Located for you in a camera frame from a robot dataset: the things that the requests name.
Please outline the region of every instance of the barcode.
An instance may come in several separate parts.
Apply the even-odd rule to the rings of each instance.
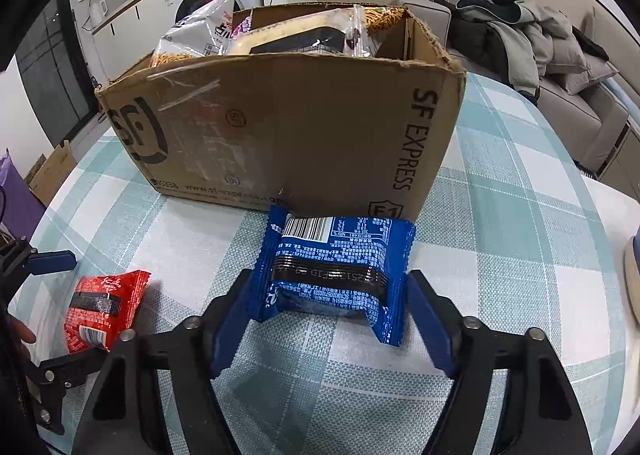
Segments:
[[[104,330],[92,329],[91,327],[80,326],[80,339],[94,347],[105,348],[107,342],[107,332]]]
[[[283,237],[292,237],[310,242],[329,241],[329,233],[334,223],[332,216],[320,218],[290,218],[284,226]]]

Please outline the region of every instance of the pile of clothes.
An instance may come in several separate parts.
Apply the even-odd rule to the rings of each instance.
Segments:
[[[525,0],[434,2],[451,11],[448,44],[534,104],[540,77],[586,70],[584,53],[609,61],[602,47],[550,7]]]

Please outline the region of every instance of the blue snack package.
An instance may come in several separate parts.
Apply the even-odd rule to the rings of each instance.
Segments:
[[[382,343],[404,327],[404,272],[415,226],[391,218],[295,218],[272,206],[252,274],[249,316],[364,313]]]

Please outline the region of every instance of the washing machine door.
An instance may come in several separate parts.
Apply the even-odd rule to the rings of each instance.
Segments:
[[[178,23],[182,18],[185,18],[195,10],[212,1],[213,0],[182,0],[178,6],[178,11],[175,14],[175,22]],[[244,7],[240,0],[236,0],[234,3],[234,12],[242,9],[244,9]]]

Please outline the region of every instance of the white and teal tablecloth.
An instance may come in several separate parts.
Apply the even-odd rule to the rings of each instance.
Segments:
[[[63,316],[82,275],[152,273],[136,319],[164,331],[200,313],[252,267],[266,214],[158,194],[113,131],[54,198],[32,244],[71,249],[72,273],[32,277],[10,310],[36,332],[34,358],[66,353]],[[596,455],[618,419],[625,333],[610,244],[578,170],[540,112],[506,86],[468,75],[446,157],[418,218],[410,268],[463,315],[494,329],[550,337],[572,382]],[[450,381],[415,325],[402,347],[381,345],[366,323],[284,313],[250,323],[231,368],[214,382],[243,453],[417,454]],[[160,373],[174,453],[187,453]],[[477,454],[488,453],[504,373],[492,385]],[[65,398],[66,453],[88,388]]]

